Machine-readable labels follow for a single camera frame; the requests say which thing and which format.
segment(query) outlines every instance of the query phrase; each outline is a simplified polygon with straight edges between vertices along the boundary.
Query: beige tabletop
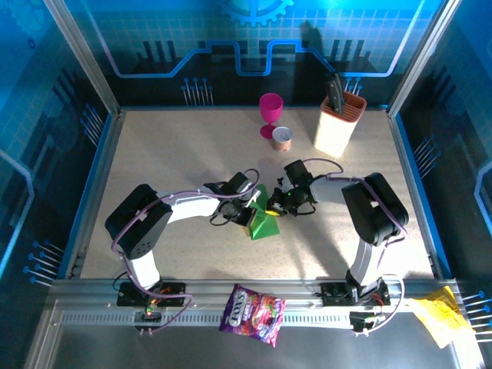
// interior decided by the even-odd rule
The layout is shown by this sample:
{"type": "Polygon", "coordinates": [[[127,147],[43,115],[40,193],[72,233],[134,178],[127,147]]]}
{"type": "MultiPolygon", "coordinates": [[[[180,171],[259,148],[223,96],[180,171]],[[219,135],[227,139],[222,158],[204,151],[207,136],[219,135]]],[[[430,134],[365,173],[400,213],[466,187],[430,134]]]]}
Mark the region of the beige tabletop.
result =
{"type": "MultiPolygon", "coordinates": [[[[139,184],[156,191],[196,189],[205,182],[228,181],[256,168],[269,194],[283,167],[294,160],[329,158],[312,141],[316,108],[286,108],[278,125],[293,131],[289,152],[276,152],[259,130],[258,109],[130,111],[105,187],[82,271],[83,278],[113,278],[122,271],[110,250],[106,218],[139,184]]],[[[390,246],[381,270],[407,278],[432,278],[427,252],[411,205],[386,114],[366,111],[342,158],[346,175],[379,171],[410,215],[407,241],[390,246]]],[[[316,176],[334,170],[308,163],[316,176]]],[[[323,203],[311,216],[278,218],[281,233],[252,241],[247,230],[230,223],[212,227],[208,218],[170,224],[154,248],[163,277],[201,279],[344,278],[353,263],[358,236],[345,206],[323,203]]]]}

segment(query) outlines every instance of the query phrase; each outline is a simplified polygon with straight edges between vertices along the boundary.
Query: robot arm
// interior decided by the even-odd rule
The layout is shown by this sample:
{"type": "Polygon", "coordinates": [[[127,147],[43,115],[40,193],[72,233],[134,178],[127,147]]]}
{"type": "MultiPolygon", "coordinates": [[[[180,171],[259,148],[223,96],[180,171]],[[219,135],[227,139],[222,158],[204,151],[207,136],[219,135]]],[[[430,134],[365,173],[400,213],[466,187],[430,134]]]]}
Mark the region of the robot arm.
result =
{"type": "MultiPolygon", "coordinates": [[[[244,174],[237,173],[229,182],[204,184],[196,194],[170,196],[149,209],[118,242],[125,254],[123,258],[127,259],[130,272],[138,283],[148,290],[160,281],[152,249],[168,224],[198,216],[212,217],[213,220],[220,215],[226,222],[248,227],[256,214],[256,209],[249,205],[256,200],[260,191],[255,189],[250,194],[232,199],[221,198],[221,195],[241,194],[252,185],[244,174]]],[[[115,239],[139,211],[167,194],[171,193],[157,193],[148,184],[139,185],[106,220],[105,227],[111,238],[115,239]]]]}
{"type": "Polygon", "coordinates": [[[382,243],[398,235],[400,228],[388,217],[382,206],[389,209],[399,225],[408,223],[408,213],[383,175],[373,173],[364,181],[331,178],[327,175],[313,178],[301,160],[287,165],[284,170],[284,175],[278,179],[280,187],[275,188],[268,200],[269,214],[298,216],[313,214],[316,211],[314,204],[320,202],[345,204],[361,238],[355,261],[347,271],[345,286],[325,286],[327,297],[324,302],[357,304],[374,292],[381,294],[384,301],[386,285],[377,269],[384,252],[382,243]],[[383,205],[374,204],[377,200],[382,201],[383,205]],[[300,212],[299,207],[306,203],[311,204],[312,210],[300,212]]]}

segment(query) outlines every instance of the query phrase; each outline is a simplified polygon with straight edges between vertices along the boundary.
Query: blue wall panel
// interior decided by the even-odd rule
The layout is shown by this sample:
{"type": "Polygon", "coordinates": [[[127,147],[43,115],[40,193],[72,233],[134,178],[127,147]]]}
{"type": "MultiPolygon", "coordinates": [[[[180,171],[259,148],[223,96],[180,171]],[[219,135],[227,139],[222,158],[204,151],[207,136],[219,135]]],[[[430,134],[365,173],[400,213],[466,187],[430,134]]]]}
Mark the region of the blue wall panel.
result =
{"type": "Polygon", "coordinates": [[[107,112],[40,0],[0,1],[0,367],[22,367],[107,112]]]}
{"type": "Polygon", "coordinates": [[[201,88],[216,105],[256,105],[266,91],[281,92],[287,104],[318,105],[332,68],[348,90],[382,105],[440,3],[70,0],[68,7],[123,105],[194,105],[193,88],[197,105],[211,105],[201,88]],[[193,78],[200,83],[190,86],[193,78]]]}
{"type": "MultiPolygon", "coordinates": [[[[486,298],[492,295],[490,17],[489,1],[461,2],[401,109],[451,272],[465,295],[483,290],[486,298]]],[[[483,307],[474,305],[473,317],[483,307]]],[[[492,347],[480,347],[490,367],[492,347]]]]}

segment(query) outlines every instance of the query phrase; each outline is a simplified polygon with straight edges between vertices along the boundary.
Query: candy bag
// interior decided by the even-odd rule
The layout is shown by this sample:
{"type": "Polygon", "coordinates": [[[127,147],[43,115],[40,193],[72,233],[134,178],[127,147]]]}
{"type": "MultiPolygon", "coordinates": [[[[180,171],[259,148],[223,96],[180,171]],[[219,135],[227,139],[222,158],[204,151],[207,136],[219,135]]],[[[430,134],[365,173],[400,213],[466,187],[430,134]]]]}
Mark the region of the candy bag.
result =
{"type": "Polygon", "coordinates": [[[249,336],[275,347],[284,310],[285,300],[236,284],[218,330],[249,336]]]}

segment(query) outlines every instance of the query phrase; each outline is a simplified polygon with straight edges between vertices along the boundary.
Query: plastic wine glass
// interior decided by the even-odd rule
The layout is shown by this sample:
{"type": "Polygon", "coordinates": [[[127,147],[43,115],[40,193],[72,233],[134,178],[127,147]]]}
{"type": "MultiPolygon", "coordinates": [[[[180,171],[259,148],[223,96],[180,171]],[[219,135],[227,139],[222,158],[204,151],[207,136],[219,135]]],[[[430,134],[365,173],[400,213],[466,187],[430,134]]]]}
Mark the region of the plastic wine glass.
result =
{"type": "Polygon", "coordinates": [[[284,100],[277,94],[265,94],[260,98],[260,113],[263,120],[267,123],[261,127],[261,136],[271,140],[272,133],[276,127],[274,123],[282,115],[284,100]]]}

